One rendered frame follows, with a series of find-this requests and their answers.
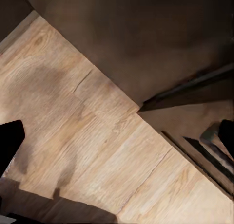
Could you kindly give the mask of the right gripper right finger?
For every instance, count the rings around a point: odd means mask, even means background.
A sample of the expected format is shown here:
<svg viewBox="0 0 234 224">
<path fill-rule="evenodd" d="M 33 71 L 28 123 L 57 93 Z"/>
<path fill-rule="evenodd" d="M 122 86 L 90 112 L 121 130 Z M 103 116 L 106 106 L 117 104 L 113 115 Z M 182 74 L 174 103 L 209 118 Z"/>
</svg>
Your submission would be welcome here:
<svg viewBox="0 0 234 224">
<path fill-rule="evenodd" d="M 223 120 L 220 126 L 219 138 L 234 158 L 234 122 Z"/>
</svg>

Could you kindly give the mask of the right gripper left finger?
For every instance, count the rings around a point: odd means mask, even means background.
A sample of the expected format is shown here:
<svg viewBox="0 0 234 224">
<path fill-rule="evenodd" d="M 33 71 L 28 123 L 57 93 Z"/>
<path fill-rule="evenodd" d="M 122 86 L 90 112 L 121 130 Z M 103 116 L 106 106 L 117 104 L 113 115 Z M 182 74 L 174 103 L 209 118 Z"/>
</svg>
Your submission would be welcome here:
<svg viewBox="0 0 234 224">
<path fill-rule="evenodd" d="M 20 120 L 0 125 L 0 178 L 24 139 L 24 126 Z"/>
</svg>

